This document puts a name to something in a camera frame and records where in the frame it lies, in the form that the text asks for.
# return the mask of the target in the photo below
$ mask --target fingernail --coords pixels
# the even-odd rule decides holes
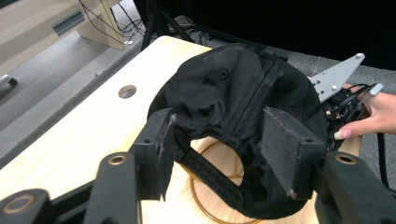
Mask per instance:
[[[350,131],[350,130],[343,130],[343,131],[336,132],[336,133],[334,134],[334,139],[335,139],[335,140],[346,139],[346,138],[350,137],[351,135],[352,135],[352,131]]]

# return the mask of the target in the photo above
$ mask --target black cap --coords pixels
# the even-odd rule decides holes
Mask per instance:
[[[276,56],[246,44],[212,49],[184,62],[158,92],[148,116],[172,107],[177,115],[175,161],[242,214],[268,219],[291,215],[306,201],[287,196],[261,154],[267,106],[290,113],[327,141],[325,115],[309,79]],[[191,140],[207,136],[240,157],[244,166],[240,186],[190,148]]]

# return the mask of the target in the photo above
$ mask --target floor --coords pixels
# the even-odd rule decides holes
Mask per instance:
[[[133,21],[139,19],[132,0],[120,3]],[[119,6],[113,10],[121,27],[129,23]],[[210,48],[229,43],[207,34],[193,33],[191,37],[197,44]],[[132,60],[140,52],[141,40],[141,35],[134,35],[132,45],[117,50],[72,33],[9,72],[19,85],[16,88],[0,86],[0,168]],[[339,63],[273,47],[267,47],[266,51],[287,55],[289,63],[308,76]],[[360,66],[349,82],[380,82],[385,84],[384,91],[396,93],[396,71]],[[387,134],[386,139],[389,182],[396,189],[396,138]],[[375,134],[364,136],[361,157],[378,174]]]

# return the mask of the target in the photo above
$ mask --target light wood tabletop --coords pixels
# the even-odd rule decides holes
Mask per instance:
[[[0,170],[0,199],[35,188],[47,190],[54,199],[93,180],[103,157],[130,148],[146,123],[151,101],[169,77],[186,60],[208,50],[169,36],[155,40]],[[122,91],[132,86],[135,94],[121,98]],[[202,151],[214,141],[206,138],[192,144]],[[216,216],[231,223],[251,221],[193,181],[205,206],[217,208]],[[302,211],[291,217],[262,223],[318,223],[313,204],[310,200]],[[166,202],[143,201],[142,209],[144,223],[215,223],[193,199],[190,176],[177,163]]]

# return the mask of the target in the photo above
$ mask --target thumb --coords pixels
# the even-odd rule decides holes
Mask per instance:
[[[375,132],[375,124],[376,122],[371,118],[350,122],[335,133],[334,138],[337,140],[347,139],[373,133]]]

